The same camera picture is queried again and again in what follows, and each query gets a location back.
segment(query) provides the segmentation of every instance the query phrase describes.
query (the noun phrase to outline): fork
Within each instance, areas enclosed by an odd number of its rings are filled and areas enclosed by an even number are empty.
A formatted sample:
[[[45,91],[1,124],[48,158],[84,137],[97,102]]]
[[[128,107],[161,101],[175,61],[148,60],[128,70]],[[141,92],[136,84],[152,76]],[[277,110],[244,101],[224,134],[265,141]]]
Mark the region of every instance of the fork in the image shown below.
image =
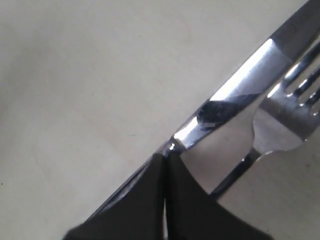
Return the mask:
[[[301,146],[320,125],[319,112],[313,113],[320,99],[320,88],[301,103],[300,97],[320,77],[316,68],[291,94],[287,88],[310,67],[320,54],[320,42],[295,64],[263,99],[253,117],[254,141],[249,153],[210,194],[218,200],[258,160],[275,151]]]

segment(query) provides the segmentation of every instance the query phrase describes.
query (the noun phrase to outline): white table surface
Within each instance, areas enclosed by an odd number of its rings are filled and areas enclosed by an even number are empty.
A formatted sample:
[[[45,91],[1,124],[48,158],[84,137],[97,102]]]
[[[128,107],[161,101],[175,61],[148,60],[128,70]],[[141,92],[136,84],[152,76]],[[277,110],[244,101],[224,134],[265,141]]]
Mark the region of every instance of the white table surface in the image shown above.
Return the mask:
[[[305,2],[1,1],[0,239],[84,221]],[[186,156],[207,191],[248,151],[248,116]],[[220,203],[276,240],[318,240],[319,141],[258,162]]]

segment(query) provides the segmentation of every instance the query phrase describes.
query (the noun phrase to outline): fork handle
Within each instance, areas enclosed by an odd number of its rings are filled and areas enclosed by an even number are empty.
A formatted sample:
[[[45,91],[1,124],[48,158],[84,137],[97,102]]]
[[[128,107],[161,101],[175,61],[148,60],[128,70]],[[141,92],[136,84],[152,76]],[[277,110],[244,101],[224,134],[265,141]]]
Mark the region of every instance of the fork handle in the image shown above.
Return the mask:
[[[223,181],[210,194],[219,200],[228,189],[258,160],[260,154],[252,148],[242,161],[223,179]]]

